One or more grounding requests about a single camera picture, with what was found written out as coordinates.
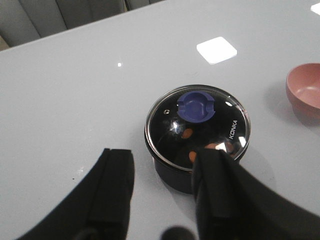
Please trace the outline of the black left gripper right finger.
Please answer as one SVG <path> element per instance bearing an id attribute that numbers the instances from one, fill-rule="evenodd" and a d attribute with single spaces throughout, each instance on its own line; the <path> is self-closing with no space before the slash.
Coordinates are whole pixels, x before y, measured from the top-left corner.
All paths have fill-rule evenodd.
<path id="1" fill-rule="evenodd" d="M 319 216 L 281 197 L 222 150 L 204 148 L 192 172 L 201 240 L 318 240 Z"/>

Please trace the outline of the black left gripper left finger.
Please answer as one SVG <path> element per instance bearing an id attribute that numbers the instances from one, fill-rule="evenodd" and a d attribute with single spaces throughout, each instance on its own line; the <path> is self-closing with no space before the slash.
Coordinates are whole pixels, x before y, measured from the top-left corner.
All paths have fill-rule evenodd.
<path id="1" fill-rule="evenodd" d="M 134 181 L 132 152 L 105 148 L 80 183 L 20 239 L 126 239 Z"/>

